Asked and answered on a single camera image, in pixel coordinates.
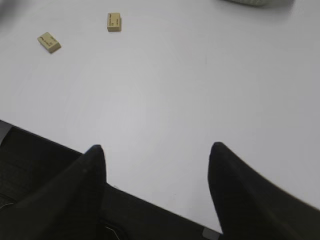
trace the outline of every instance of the white table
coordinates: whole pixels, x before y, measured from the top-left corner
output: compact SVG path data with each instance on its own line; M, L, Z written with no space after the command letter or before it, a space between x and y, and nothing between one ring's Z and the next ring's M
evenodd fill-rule
M0 18L0 119L81 152L101 144L111 185L217 231L215 141L320 208L320 1L15 3Z

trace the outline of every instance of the beige eraser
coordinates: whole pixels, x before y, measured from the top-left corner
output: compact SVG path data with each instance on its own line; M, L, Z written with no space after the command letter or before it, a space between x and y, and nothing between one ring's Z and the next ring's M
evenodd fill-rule
M48 32L38 37L38 41L51 54L61 48L60 43Z
M119 12L108 13L107 27L109 32L121 32L121 17Z

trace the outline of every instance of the gray object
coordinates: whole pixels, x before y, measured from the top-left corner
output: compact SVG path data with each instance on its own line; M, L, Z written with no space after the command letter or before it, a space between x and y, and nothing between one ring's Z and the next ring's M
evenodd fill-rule
M0 120L0 146L11 128L12 125Z
M246 4L251 6L263 6L270 2L270 0L229 0L231 2Z

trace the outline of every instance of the eraser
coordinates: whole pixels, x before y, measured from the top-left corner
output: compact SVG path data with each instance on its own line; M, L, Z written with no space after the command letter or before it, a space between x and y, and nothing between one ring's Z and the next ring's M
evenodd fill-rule
M60 43L48 32L38 37L38 41L51 54L61 48Z
M121 32L121 17L119 12L108 13L106 28L109 32Z

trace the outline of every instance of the white tabletop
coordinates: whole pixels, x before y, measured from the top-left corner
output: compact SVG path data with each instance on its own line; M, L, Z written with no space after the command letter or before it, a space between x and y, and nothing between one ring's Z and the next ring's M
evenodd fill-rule
M319 0L9 2L0 119L81 152L101 144L111 185L217 231L216 141L320 208ZM108 12L122 32L107 32Z

